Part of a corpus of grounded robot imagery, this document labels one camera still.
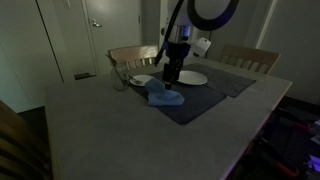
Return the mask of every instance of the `door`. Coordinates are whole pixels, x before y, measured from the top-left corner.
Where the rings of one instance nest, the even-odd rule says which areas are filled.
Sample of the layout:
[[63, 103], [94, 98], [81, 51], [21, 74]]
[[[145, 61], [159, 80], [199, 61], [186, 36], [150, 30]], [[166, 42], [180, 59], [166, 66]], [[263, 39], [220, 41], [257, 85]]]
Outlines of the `door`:
[[109, 49], [141, 44], [140, 0], [86, 0], [98, 73], [110, 72]]
[[82, 1], [37, 1], [62, 72], [75, 78], [96, 75]]

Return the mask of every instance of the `placemat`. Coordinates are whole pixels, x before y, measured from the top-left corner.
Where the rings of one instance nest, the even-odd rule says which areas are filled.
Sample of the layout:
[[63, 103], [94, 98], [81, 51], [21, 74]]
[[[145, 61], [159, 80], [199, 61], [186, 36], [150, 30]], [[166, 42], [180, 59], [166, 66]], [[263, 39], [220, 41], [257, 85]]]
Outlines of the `placemat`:
[[256, 82], [242, 76], [237, 76], [222, 70], [214, 69], [202, 64], [184, 66], [182, 70], [190, 70], [207, 76], [207, 86], [218, 90], [230, 97], [237, 97], [243, 90]]
[[[162, 72], [150, 75], [160, 80], [162, 78]], [[148, 91], [145, 87], [134, 85], [130, 85], [130, 87], [145, 99], [148, 99]], [[185, 98], [183, 105], [161, 106], [157, 108], [180, 125], [188, 124], [226, 97], [225, 94], [205, 85], [189, 86], [173, 83], [171, 89], [182, 94]]]

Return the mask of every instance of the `door handle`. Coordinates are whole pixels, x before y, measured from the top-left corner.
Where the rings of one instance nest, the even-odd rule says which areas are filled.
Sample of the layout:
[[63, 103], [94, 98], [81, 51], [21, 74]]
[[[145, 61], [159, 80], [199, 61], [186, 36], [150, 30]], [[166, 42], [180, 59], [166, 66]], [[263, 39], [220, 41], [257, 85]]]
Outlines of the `door handle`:
[[91, 22], [92, 22], [92, 26], [93, 26], [93, 27], [102, 27], [102, 25], [101, 25], [101, 24], [98, 24], [95, 19], [92, 19]]

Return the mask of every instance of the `gray tabletop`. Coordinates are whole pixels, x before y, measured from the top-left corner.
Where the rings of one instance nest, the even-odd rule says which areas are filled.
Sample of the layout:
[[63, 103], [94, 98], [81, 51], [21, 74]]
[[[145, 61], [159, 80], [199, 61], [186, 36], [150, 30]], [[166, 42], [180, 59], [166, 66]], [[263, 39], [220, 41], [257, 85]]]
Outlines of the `gray tabletop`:
[[[108, 75], [46, 90], [55, 179], [224, 179], [276, 107], [290, 81], [200, 58], [201, 63], [257, 80], [192, 123], [180, 126]], [[132, 74], [161, 71], [141, 68]]]

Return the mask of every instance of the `chair backrest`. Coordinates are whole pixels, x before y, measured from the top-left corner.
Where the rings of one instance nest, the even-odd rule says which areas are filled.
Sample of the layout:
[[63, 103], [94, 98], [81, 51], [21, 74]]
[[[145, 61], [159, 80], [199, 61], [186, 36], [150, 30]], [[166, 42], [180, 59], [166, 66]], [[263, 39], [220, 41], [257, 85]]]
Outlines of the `chair backrest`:
[[145, 45], [111, 49], [107, 56], [111, 56], [118, 63], [126, 62], [128, 69], [134, 69], [153, 64], [157, 54], [157, 45]]
[[219, 62], [263, 74], [269, 74], [279, 57], [279, 53], [241, 46], [225, 45], [221, 52]]
[[24, 119], [1, 100], [0, 174], [30, 180], [51, 177], [49, 147], [32, 133]]

